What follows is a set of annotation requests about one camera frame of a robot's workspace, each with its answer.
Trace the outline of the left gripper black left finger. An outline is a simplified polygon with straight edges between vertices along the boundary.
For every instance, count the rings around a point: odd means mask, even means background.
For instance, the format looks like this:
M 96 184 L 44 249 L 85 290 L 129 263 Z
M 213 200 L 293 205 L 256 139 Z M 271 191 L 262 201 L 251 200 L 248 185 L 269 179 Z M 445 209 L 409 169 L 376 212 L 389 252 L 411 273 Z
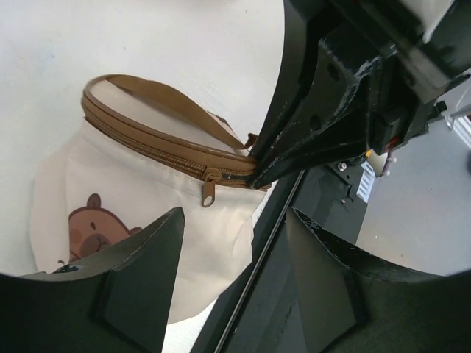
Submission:
M 53 273 L 1 276 L 3 352 L 160 352 L 183 243 L 175 207 Z

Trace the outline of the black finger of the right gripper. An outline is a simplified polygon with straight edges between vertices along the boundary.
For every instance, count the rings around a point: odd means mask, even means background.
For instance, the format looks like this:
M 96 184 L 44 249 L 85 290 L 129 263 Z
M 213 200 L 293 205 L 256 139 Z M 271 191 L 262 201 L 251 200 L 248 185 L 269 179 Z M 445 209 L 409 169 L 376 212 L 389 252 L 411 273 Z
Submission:
M 382 72 L 383 56 L 365 37 L 321 38 L 306 94 L 259 135 L 250 186 L 260 189 L 292 172 L 362 155 Z
M 265 121 L 252 147 L 262 160 L 312 85 L 318 42 L 331 29 L 326 1 L 284 1 L 284 38 L 280 72 Z

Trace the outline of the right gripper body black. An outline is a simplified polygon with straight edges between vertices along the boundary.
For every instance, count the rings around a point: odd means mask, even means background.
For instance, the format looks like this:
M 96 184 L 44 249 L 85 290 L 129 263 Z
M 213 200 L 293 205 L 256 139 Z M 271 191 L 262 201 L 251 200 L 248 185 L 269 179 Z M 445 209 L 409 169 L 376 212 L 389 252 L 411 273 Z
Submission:
M 398 1 L 329 1 L 333 28 L 325 36 L 363 36 L 383 56 L 380 101 L 369 125 L 369 150 L 394 151 L 424 134 L 445 108 L 442 94 L 470 77 L 470 56 L 450 30 L 454 15 L 470 16 L 460 1 L 445 13 L 439 37 L 425 42 L 424 27 Z

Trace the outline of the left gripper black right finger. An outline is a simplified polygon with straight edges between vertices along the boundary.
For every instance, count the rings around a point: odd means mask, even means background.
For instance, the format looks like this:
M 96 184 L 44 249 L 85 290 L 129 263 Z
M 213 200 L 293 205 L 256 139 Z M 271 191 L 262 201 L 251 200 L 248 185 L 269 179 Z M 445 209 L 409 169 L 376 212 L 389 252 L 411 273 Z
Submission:
M 309 352 L 468 352 L 470 272 L 416 271 L 286 214 Z

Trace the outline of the beige round mesh laundry bag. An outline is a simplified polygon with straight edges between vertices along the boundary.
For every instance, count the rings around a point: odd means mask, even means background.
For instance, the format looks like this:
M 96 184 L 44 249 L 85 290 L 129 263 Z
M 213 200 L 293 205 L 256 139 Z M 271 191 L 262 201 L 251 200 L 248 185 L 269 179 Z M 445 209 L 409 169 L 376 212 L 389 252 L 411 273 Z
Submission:
M 252 262 L 266 195 L 230 125 L 177 89 L 125 74 L 84 88 L 79 131 L 39 167 L 29 237 L 39 271 L 84 259 L 181 207 L 183 247 L 169 322 L 200 314 Z

